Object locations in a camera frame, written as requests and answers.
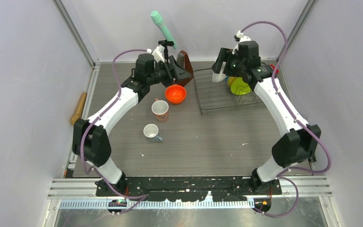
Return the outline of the orange bowl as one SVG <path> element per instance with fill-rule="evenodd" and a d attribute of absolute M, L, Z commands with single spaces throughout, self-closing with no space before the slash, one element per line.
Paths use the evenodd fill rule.
<path fill-rule="evenodd" d="M 186 89 L 180 85 L 171 85 L 165 90 L 165 98 L 173 105 L 181 104 L 186 96 Z"/>

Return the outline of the white ceramic bowl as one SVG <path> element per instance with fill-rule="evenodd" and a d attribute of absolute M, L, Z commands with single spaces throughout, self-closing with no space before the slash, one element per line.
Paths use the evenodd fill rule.
<path fill-rule="evenodd" d="M 218 83 L 223 81 L 227 76 L 223 73 L 215 73 L 212 74 L 212 82 Z"/>

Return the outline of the lime green plate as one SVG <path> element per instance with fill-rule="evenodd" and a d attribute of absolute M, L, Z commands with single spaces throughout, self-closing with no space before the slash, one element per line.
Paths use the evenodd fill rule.
<path fill-rule="evenodd" d="M 242 78 L 230 78 L 230 90 L 234 95 L 242 96 L 252 92 L 250 86 Z"/>

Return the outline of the pink patterned mug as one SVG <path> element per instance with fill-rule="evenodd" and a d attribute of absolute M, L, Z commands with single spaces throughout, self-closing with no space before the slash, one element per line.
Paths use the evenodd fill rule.
<path fill-rule="evenodd" d="M 155 99 L 151 111 L 159 122 L 165 122 L 169 117 L 169 105 L 164 100 Z"/>

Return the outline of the small blue-handled cup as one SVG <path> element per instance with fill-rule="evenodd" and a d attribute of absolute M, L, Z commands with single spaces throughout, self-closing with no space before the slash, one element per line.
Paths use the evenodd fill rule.
<path fill-rule="evenodd" d="M 155 124 L 148 124 L 143 129 L 144 136 L 154 142 L 163 142 L 163 138 L 159 135 L 159 128 Z"/>

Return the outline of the woven bamboo round tray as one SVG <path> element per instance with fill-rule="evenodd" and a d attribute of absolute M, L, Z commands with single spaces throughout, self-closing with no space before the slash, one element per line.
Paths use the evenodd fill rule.
<path fill-rule="evenodd" d="M 227 79 L 227 85 L 228 87 L 231 87 L 231 85 L 234 83 L 234 81 L 237 79 L 237 77 L 228 77 Z"/>

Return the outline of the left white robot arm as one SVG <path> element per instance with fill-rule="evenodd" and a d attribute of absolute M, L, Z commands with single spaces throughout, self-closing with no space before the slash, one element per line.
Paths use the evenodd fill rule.
<path fill-rule="evenodd" d="M 140 54 L 132 74 L 120 84 L 117 94 L 87 120 L 78 119 L 73 126 L 72 152 L 96 168 L 115 196 L 126 190 L 125 174 L 111 158 L 108 135 L 115 124 L 150 91 L 161 83 L 164 87 L 191 78 L 192 74 L 180 66 L 173 56 L 167 61 L 156 61 L 150 53 Z"/>

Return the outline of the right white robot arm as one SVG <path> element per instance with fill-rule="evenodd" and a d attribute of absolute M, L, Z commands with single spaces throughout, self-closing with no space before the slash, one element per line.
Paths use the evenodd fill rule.
<path fill-rule="evenodd" d="M 310 125 L 293 107 L 276 78 L 276 66 L 263 64 L 255 41 L 239 42 L 235 49 L 221 48 L 211 67 L 213 77 L 239 77 L 262 100 L 277 124 L 280 139 L 271 157 L 254 169 L 250 188 L 263 194 L 277 177 L 314 156 L 321 130 Z"/>

